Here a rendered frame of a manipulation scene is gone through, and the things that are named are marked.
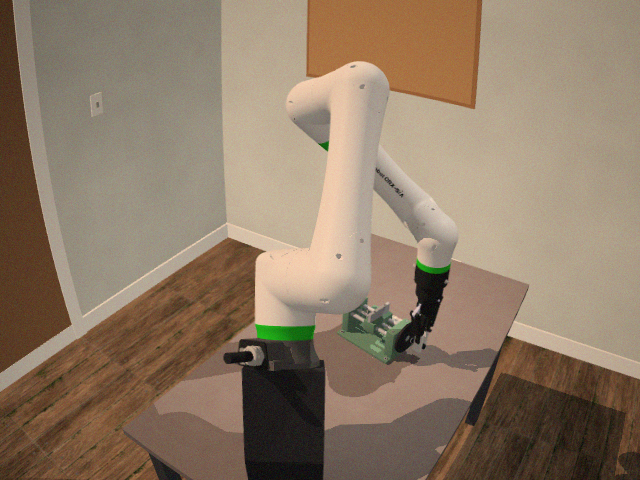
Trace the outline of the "green clamp slide with handwheel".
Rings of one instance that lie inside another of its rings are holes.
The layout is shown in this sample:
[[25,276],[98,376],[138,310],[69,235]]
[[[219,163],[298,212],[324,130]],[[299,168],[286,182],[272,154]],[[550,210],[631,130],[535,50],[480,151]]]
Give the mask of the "green clamp slide with handwheel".
[[389,311],[389,302],[380,307],[367,304],[368,297],[358,308],[343,314],[342,329],[337,334],[387,364],[413,345],[415,335],[411,334],[411,321],[401,321],[394,316]]

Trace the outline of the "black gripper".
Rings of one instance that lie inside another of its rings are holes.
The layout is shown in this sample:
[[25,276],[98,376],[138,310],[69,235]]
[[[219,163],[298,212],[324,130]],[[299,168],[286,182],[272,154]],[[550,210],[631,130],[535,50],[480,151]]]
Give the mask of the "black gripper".
[[416,304],[417,308],[414,311],[410,311],[410,316],[411,334],[415,335],[412,350],[417,353],[421,353],[423,344],[427,345],[429,332],[432,331],[430,326],[433,327],[435,323],[436,316],[443,299],[442,294],[443,289],[430,291],[422,289],[416,285],[416,295],[418,297],[418,302]]

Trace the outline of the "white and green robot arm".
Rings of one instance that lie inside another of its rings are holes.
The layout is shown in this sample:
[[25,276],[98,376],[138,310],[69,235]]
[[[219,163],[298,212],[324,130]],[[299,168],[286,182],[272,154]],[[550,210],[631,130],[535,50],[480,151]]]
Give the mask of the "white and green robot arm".
[[449,283],[455,222],[379,144],[389,93],[385,74],[357,61],[288,94],[289,118],[328,152],[315,231],[310,248],[258,256],[257,338],[241,339],[238,352],[224,354],[226,364],[269,371],[320,365],[316,313],[351,312],[370,291],[373,189],[417,241],[415,283],[430,291]]

